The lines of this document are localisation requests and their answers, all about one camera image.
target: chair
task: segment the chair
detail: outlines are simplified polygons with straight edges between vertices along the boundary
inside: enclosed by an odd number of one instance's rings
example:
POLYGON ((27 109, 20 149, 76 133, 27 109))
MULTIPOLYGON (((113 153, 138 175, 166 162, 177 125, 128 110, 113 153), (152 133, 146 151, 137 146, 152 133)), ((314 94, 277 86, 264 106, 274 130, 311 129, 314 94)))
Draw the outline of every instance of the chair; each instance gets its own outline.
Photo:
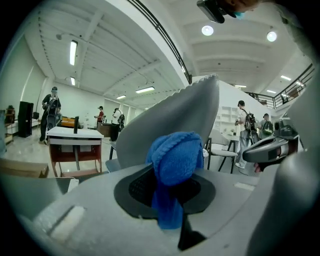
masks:
POLYGON ((222 166, 225 163, 226 158, 233 158, 232 161, 232 167, 231 167, 231 173, 233 173, 233 162, 234 162, 234 157, 238 156, 237 153, 233 151, 229 151, 231 144, 235 143, 234 141, 230 141, 227 138, 225 138, 218 130, 213 129, 210 133, 210 137, 207 140, 205 144, 205 149, 209 153, 209 159, 208 159, 208 166, 207 169, 209 170, 210 168, 210 161, 211 161, 211 156, 218 156, 218 157, 224 157, 218 172, 220 172, 222 166), (218 144, 218 145, 223 145, 223 146, 228 146, 227 150, 220 150, 220 149, 212 149, 212 144, 218 144))

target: ceiling light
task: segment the ceiling light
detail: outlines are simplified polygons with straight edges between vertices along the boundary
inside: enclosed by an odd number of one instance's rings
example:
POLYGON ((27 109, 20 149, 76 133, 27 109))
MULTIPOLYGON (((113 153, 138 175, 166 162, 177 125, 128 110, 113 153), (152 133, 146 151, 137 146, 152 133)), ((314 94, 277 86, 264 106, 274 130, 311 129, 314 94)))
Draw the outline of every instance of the ceiling light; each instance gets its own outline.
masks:
POLYGON ((282 75, 281 78, 285 79, 285 80, 288 80, 288 81, 291 81, 291 78, 287 77, 287 76, 284 76, 282 75))
POLYGON ((149 91, 153 91, 155 88, 153 86, 151 87, 148 87, 148 88, 144 88, 144 89, 141 89, 141 90, 136 90, 135 92, 137 94, 140 94, 140 93, 145 93, 145 92, 149 92, 149 91))
POLYGON ((273 31, 269 32, 269 33, 266 35, 266 39, 267 39, 269 42, 274 42, 274 41, 276 41, 276 39, 277 39, 277 34, 276 34, 276 32, 273 32, 273 31))
POLYGON ((77 45, 78 43, 76 41, 71 41, 70 43, 70 64, 72 66, 76 63, 76 51, 77 51, 77 45))
POLYGON ((208 25, 204 26, 201 31, 205 36, 211 36, 214 33, 213 27, 208 25))
POLYGON ((75 78, 71 76, 70 79, 71 79, 71 84, 72 84, 73 86, 75 86, 75 85, 76 85, 76 80, 75 80, 75 78))

